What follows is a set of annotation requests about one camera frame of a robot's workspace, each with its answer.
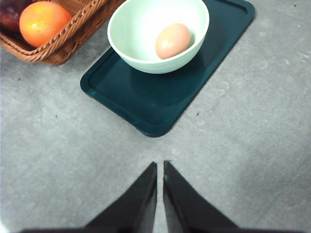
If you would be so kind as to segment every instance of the brown egg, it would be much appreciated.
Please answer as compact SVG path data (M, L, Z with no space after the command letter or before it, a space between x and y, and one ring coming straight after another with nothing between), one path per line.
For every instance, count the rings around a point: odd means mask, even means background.
M155 50L162 59L173 57L185 51L190 44L189 29L181 23L166 27L157 37Z

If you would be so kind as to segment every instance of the orange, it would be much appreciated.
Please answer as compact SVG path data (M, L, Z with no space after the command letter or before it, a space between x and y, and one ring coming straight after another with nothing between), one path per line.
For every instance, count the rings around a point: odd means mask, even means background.
M23 10L19 18L19 28L29 44L40 47L57 35L70 20L70 13L61 5L38 1Z

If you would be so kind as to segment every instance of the red apple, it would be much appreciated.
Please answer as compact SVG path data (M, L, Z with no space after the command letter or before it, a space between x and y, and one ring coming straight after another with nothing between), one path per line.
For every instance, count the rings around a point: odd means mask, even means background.
M12 32L19 32L19 17L32 0L1 0L0 25Z

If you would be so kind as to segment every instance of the brown basket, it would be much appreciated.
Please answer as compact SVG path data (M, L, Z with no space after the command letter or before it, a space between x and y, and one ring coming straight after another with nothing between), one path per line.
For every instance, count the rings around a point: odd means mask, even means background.
M1 45L27 62L65 63L111 17L124 0L48 0L65 7L73 16L48 43L34 49L21 35L1 31Z

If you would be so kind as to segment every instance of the bowl rim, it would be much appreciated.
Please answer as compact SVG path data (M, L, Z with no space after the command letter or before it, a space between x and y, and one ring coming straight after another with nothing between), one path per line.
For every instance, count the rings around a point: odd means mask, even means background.
M113 15L111 16L110 18L110 21L108 23L108 27L107 27L107 36L108 36L108 41L111 45L111 47L117 52L117 54L119 54L121 57L127 59L127 60L130 60L130 61L133 61L133 62L136 62L136 63L141 63L141 64L161 64L161 63L165 63L165 62L169 62L169 61L172 61L172 60L175 60L175 59L178 59L179 57L182 57L184 56L185 54L189 53L193 48L195 48L206 36L207 34L207 30L208 30L208 27L209 27L209 11L208 11L208 8L207 6L205 5L205 3L202 1L202 0L197 0L198 2L201 3L202 7L205 9L205 13L207 15L207 20L206 20L206 23L205 23L205 26L204 26L204 30L203 30L203 34L201 35L200 39L199 40L196 40L195 43L193 45L191 45L189 48L187 48L185 51L181 52L180 54L177 54L173 57L169 57L169 58L166 58L166 59L161 59L161 60L141 60L141 59L137 59L137 58L133 58L133 57L130 57L126 54L124 54L123 52L121 52L116 46L115 44L113 43L112 41L112 38L111 38L111 34L110 34L110 31L111 31L111 22L113 21L114 17L116 16L116 14L119 12L119 10L121 8L123 8L126 4L128 4L130 1L132 0L126 0L124 3L122 3L117 9L116 11L113 13Z

